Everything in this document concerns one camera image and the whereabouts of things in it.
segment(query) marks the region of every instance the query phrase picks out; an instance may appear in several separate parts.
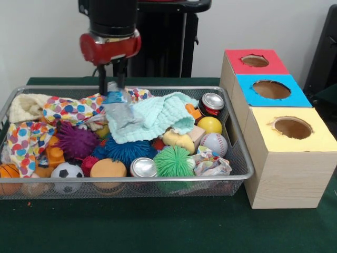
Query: baseball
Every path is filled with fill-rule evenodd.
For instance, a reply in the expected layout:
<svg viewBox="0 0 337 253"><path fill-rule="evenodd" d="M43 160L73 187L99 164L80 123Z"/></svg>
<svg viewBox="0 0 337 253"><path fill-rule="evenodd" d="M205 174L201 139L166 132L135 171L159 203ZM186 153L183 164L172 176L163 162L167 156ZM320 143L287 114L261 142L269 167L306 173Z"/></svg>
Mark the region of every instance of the baseball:
<svg viewBox="0 0 337 253"><path fill-rule="evenodd" d="M200 145L211 149L212 151L218 153L221 157L226 155L228 149L226 139L218 133L206 134L204 138L202 138Z"/></svg>

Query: stacked boxes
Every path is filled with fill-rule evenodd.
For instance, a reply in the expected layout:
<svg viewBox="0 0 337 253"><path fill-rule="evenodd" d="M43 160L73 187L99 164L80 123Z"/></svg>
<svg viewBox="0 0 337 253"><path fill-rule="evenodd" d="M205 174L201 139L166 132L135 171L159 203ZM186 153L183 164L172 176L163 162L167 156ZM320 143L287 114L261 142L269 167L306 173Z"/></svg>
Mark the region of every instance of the stacked boxes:
<svg viewBox="0 0 337 253"><path fill-rule="evenodd" d="M252 208L315 208L337 164L337 142L273 50L226 50L227 90L255 174Z"/></svg>

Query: yellow ball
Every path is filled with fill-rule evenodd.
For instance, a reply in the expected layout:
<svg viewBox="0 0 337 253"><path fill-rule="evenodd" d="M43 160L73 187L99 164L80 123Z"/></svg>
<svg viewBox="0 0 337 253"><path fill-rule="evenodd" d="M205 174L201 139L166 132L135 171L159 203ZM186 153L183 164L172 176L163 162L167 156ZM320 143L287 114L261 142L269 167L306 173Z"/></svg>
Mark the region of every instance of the yellow ball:
<svg viewBox="0 0 337 253"><path fill-rule="evenodd" d="M97 131L95 131L95 133L97 133L97 135L101 139L103 139L108 133L110 133L110 130L109 130L108 125L104 125L102 129L98 129Z"/></svg>
<svg viewBox="0 0 337 253"><path fill-rule="evenodd" d="M198 122L198 127L206 130L206 133L222 133L221 122L214 117L204 117Z"/></svg>

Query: green spiky ball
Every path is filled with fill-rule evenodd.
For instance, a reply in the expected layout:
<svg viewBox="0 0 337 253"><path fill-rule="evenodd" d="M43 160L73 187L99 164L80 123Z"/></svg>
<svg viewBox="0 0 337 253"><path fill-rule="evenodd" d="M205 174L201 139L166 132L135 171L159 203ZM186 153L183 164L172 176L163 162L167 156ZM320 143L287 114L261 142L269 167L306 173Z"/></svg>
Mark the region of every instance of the green spiky ball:
<svg viewBox="0 0 337 253"><path fill-rule="evenodd" d="M193 168L187 161L190 152L179 146L167 147L153 159L159 177L192 177Z"/></svg>

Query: green table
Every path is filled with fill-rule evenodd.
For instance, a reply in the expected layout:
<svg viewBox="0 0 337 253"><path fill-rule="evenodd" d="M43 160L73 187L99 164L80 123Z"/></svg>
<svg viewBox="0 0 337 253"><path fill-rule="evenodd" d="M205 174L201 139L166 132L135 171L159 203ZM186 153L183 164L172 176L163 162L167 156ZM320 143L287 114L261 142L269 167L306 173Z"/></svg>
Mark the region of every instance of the green table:
<svg viewBox="0 0 337 253"><path fill-rule="evenodd" d="M32 78L29 85L93 84ZM218 79L128 79L217 85ZM252 210L233 197L0 201L1 252L337 252L337 179L317 209Z"/></svg>

